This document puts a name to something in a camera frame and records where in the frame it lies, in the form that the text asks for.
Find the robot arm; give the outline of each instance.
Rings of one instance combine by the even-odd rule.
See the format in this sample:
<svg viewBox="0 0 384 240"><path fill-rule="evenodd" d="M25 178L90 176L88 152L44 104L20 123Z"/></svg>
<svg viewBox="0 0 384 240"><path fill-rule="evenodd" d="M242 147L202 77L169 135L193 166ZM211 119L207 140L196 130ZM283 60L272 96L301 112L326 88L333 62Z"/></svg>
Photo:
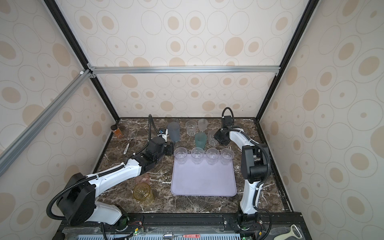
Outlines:
<svg viewBox="0 0 384 240"><path fill-rule="evenodd" d="M250 220L257 214L257 203L263 184L269 177L270 159L268 146L252 140L242 128L234 124L232 116L222 113L222 128L215 134L215 139L221 145L233 141L242 150L241 173L245 179L243 198L240 202L242 222Z"/></svg>
<svg viewBox="0 0 384 240"><path fill-rule="evenodd" d="M173 143L167 144L165 137L166 129L160 129L159 136L150 139L143 152L139 151L125 162L96 174L74 174L64 190L48 204L47 215L56 220L66 219L71 226L94 221L114 225L117 230L124 229L127 221L124 210L95 201L95 198L107 189L153 169L164 155L172 155ZM52 213L55 202L64 217Z"/></svg>

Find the red label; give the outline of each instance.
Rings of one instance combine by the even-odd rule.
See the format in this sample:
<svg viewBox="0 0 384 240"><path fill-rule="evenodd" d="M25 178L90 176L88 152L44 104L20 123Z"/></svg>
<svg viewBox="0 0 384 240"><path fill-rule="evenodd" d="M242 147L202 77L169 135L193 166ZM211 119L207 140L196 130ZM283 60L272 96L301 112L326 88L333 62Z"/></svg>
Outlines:
<svg viewBox="0 0 384 240"><path fill-rule="evenodd" d="M200 238L200 234L187 234L183 235L185 238Z"/></svg>

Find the green plastic cup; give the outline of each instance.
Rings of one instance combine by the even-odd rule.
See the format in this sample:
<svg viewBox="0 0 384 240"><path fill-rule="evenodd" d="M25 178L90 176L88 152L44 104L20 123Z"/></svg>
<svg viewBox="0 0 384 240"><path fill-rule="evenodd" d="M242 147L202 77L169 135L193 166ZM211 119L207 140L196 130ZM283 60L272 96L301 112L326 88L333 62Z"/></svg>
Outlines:
<svg viewBox="0 0 384 240"><path fill-rule="evenodd" d="M207 135L203 132L196 133L195 135L196 147L204 149L206 143L207 143Z"/></svg>

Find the clear plastic cup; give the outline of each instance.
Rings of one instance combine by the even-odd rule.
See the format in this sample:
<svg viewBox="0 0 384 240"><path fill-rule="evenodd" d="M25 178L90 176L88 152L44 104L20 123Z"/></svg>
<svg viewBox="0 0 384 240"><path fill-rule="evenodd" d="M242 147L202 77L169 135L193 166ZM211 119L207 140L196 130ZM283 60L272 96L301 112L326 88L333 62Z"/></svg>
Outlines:
<svg viewBox="0 0 384 240"><path fill-rule="evenodd" d="M216 148L210 148L207 150L207 163L209 165L215 165L218 162L220 152Z"/></svg>
<svg viewBox="0 0 384 240"><path fill-rule="evenodd" d="M196 144L196 147L204 149L205 145L207 144L207 135L203 132L196 133L195 144Z"/></svg>
<svg viewBox="0 0 384 240"><path fill-rule="evenodd" d="M207 129L208 121L205 118L199 119L197 123L199 124L200 132L204 132Z"/></svg>
<svg viewBox="0 0 384 240"><path fill-rule="evenodd" d="M216 146L218 144L218 141L214 138L216 132L217 130L211 130L208 132L208 143L211 146Z"/></svg>
<svg viewBox="0 0 384 240"><path fill-rule="evenodd" d="M192 149L191 155L192 155L192 162L194 164L200 164L203 161L204 150L199 147L195 147L194 149Z"/></svg>
<svg viewBox="0 0 384 240"><path fill-rule="evenodd" d="M220 151L220 162L223 165L228 165L232 161L234 156L235 153L231 149L224 148Z"/></svg>
<svg viewBox="0 0 384 240"><path fill-rule="evenodd" d="M184 164L187 161L188 150L184 147L179 147L175 150L175 160L178 164Z"/></svg>
<svg viewBox="0 0 384 240"><path fill-rule="evenodd" d="M171 122L167 126L169 137L172 141L180 141L180 125L177 122Z"/></svg>
<svg viewBox="0 0 384 240"><path fill-rule="evenodd" d="M185 127L187 129L187 134L189 136L193 136L193 135L196 134L197 123L195 121L188 121L188 122L186 122Z"/></svg>

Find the purple tray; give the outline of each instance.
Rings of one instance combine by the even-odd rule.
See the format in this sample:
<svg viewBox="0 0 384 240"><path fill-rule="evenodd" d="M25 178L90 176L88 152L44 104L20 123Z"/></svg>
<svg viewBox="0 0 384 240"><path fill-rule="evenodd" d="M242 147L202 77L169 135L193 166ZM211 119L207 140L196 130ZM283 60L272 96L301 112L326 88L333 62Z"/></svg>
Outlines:
<svg viewBox="0 0 384 240"><path fill-rule="evenodd" d="M186 156L185 164L174 161L170 191L174 195L188 196L220 196L232 197L236 195L235 173L232 162L228 165L218 161L209 165L207 157L203 157L201 164L194 164L192 156Z"/></svg>

